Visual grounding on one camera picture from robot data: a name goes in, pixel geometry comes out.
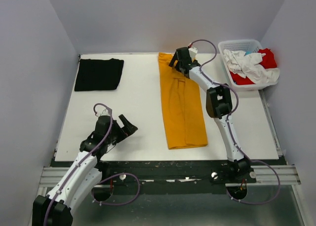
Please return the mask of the yellow t shirt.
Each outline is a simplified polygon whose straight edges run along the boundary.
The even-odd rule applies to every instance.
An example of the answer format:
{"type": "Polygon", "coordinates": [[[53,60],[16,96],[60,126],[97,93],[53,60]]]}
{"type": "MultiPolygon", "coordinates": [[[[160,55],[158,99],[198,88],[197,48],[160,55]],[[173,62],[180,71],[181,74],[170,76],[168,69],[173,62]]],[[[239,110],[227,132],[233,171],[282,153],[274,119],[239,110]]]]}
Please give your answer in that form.
{"type": "Polygon", "coordinates": [[[162,117],[170,150],[208,145],[199,86],[169,66],[172,55],[158,54],[162,117]]]}

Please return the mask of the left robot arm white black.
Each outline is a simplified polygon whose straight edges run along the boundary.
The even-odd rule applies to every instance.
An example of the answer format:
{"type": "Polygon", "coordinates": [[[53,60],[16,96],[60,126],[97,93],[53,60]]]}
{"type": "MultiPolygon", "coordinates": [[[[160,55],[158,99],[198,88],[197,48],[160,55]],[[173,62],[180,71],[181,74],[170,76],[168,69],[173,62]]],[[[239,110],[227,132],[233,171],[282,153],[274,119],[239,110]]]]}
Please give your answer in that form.
{"type": "Polygon", "coordinates": [[[123,127],[111,115],[98,117],[94,131],[81,142],[79,153],[65,175],[47,195],[35,198],[32,225],[72,225],[77,208],[94,186],[109,180],[109,171],[98,166],[101,157],[109,146],[115,146],[138,130],[124,115],[119,119],[123,127]]]}

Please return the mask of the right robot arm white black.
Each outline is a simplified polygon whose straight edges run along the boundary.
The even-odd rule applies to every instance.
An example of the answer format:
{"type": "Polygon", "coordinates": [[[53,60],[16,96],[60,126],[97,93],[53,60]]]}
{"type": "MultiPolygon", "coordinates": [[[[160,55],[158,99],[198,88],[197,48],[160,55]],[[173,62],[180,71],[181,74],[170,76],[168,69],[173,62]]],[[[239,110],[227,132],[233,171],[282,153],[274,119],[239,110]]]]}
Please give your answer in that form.
{"type": "Polygon", "coordinates": [[[233,125],[232,113],[235,111],[232,104],[231,90],[227,84],[212,80],[202,70],[202,65],[194,60],[193,52],[189,47],[176,49],[169,66],[175,68],[186,78],[194,81],[206,93],[206,111],[214,119],[221,133],[227,153],[227,166],[224,176],[237,183],[250,170],[250,160],[241,150],[237,134],[233,125]]]}

